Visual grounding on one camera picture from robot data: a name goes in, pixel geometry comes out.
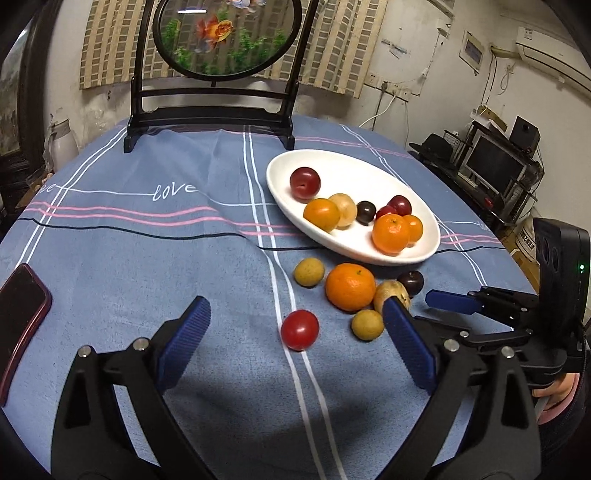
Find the right hand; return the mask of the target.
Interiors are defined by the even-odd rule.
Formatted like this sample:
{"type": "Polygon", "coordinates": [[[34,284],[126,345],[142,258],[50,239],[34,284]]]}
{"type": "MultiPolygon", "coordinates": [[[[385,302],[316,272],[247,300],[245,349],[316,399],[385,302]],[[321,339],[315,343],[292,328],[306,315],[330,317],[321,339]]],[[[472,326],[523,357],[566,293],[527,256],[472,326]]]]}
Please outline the right hand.
{"type": "Polygon", "coordinates": [[[579,380],[579,373],[560,374],[549,387],[532,391],[539,425],[553,420],[566,409],[577,391],[579,380]]]}

